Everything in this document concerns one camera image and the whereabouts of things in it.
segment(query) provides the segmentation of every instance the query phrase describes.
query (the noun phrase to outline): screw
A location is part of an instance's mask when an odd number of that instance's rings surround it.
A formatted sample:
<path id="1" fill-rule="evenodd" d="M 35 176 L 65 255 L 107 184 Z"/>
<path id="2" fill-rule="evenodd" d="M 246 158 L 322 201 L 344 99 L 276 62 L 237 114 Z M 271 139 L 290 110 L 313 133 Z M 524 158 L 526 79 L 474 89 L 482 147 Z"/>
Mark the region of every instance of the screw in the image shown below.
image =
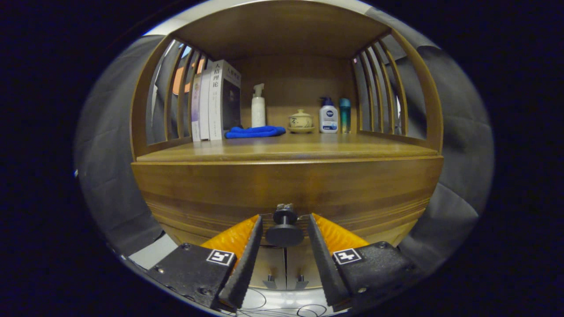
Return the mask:
<path id="1" fill-rule="evenodd" d="M 200 292 L 200 294 L 202 294 L 202 295 L 211 295 L 212 294 L 211 290 L 209 290 L 207 288 L 203 288 L 203 287 L 200 287 L 198 289 L 198 292 Z"/>

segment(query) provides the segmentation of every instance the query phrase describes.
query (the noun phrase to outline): pump bottle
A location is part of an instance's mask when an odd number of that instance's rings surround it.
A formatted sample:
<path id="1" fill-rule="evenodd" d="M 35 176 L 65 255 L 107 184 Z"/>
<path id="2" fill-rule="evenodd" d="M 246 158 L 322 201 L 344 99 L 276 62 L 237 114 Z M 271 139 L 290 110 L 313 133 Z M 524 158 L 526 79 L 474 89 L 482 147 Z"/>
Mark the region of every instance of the pump bottle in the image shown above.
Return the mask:
<path id="1" fill-rule="evenodd" d="M 321 97 L 323 107 L 319 110 L 319 132 L 337 133 L 339 124 L 339 112 L 333 105 L 331 97 Z"/>
<path id="2" fill-rule="evenodd" d="M 262 90 L 265 88 L 263 83 L 255 85 L 253 100 L 250 104 L 251 110 L 251 127 L 259 127 L 266 125 L 266 109 L 265 99 L 261 97 Z"/>

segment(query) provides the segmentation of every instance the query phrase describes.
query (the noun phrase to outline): saucer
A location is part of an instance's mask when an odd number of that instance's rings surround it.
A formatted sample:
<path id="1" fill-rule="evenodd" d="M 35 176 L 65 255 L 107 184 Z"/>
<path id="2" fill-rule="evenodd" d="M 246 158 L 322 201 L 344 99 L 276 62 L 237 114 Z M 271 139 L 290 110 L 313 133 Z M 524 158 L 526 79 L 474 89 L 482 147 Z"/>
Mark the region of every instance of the saucer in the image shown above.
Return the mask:
<path id="1" fill-rule="evenodd" d="M 289 127 L 288 130 L 294 133 L 309 133 L 315 131 L 315 127 Z"/>

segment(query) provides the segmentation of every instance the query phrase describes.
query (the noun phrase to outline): white pump bottle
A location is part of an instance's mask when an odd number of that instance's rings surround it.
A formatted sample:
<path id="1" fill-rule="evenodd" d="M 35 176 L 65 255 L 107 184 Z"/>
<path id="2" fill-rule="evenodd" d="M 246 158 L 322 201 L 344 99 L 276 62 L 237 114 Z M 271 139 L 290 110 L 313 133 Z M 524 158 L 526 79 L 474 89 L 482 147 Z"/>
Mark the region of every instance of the white pump bottle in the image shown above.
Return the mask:
<path id="1" fill-rule="evenodd" d="M 263 83 L 255 85 L 253 100 L 250 104 L 251 127 L 266 126 L 266 107 L 265 99 L 261 97 L 262 90 L 265 88 Z"/>

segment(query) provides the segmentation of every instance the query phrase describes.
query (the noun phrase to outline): wooden cabinet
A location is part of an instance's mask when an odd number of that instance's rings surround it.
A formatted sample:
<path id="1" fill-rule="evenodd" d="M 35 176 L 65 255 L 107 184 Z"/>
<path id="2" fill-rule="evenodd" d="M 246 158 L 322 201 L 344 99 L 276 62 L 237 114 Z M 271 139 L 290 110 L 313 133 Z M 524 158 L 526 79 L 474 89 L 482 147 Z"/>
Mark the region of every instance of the wooden cabinet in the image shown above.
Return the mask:
<path id="1" fill-rule="evenodd" d="M 424 140 L 407 137 L 408 100 L 394 59 L 381 41 L 386 36 L 405 51 L 419 79 L 427 116 Z M 317 124 L 319 97 L 344 97 L 352 104 L 351 134 L 315 131 L 192 142 L 179 133 L 179 138 L 167 135 L 164 142 L 147 144 L 151 78 L 173 40 L 190 46 L 191 56 L 226 59 L 241 72 L 244 127 L 250 126 L 252 87 L 264 82 L 267 124 L 287 126 L 288 116 L 297 109 L 314 115 Z M 362 66 L 364 83 L 356 80 L 356 63 Z M 189 76 L 184 80 L 188 69 L 179 70 L 181 86 L 191 85 Z M 378 73 L 384 75 L 381 84 Z M 172 87 L 175 74 L 170 77 Z M 367 85 L 366 105 L 360 103 L 361 84 Z M 167 129 L 173 107 L 184 119 L 179 125 L 190 122 L 190 100 L 188 91 L 179 95 L 176 104 L 165 104 Z M 368 126 L 363 125 L 363 116 L 370 118 Z M 399 133 L 384 129 L 385 120 L 389 127 L 397 122 Z M 402 35 L 370 17 L 310 1 L 231 7 L 172 32 L 148 59 L 131 104 L 131 167 L 153 215 L 177 243 L 201 244 L 256 214 L 265 215 L 266 230 L 273 225 L 269 214 L 276 205 L 293 203 L 299 215 L 316 212 L 371 243 L 397 245 L 434 192 L 443 165 L 442 140 L 435 83 Z M 285 255 L 281 249 L 267 248 L 263 239 L 251 286 L 265 287 L 262 281 L 268 274 L 275 277 L 279 289 L 295 288 L 300 275 L 309 281 L 308 288 L 321 286 L 305 223 L 297 224 L 306 240 L 288 248 Z"/>

